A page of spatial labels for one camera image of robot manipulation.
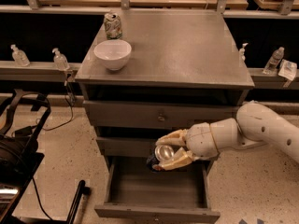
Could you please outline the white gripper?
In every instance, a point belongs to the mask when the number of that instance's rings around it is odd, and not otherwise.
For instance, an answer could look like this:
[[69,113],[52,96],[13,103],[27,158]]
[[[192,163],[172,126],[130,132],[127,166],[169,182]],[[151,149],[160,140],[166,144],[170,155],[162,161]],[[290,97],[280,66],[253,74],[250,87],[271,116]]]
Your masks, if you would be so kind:
[[155,145],[181,147],[170,159],[159,163],[159,166],[166,171],[187,166],[195,161],[195,157],[200,160],[210,160],[219,154],[210,125],[206,122],[195,124],[189,130],[173,131],[159,138]]

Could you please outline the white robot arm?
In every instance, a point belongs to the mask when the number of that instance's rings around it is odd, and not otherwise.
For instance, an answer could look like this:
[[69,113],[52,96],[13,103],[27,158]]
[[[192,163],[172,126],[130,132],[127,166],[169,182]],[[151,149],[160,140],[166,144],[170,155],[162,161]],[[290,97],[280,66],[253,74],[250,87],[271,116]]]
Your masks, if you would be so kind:
[[242,105],[234,118],[194,124],[156,141],[150,167],[169,171],[197,160],[211,160],[227,149],[247,150],[273,145],[299,162],[299,128],[257,102]]

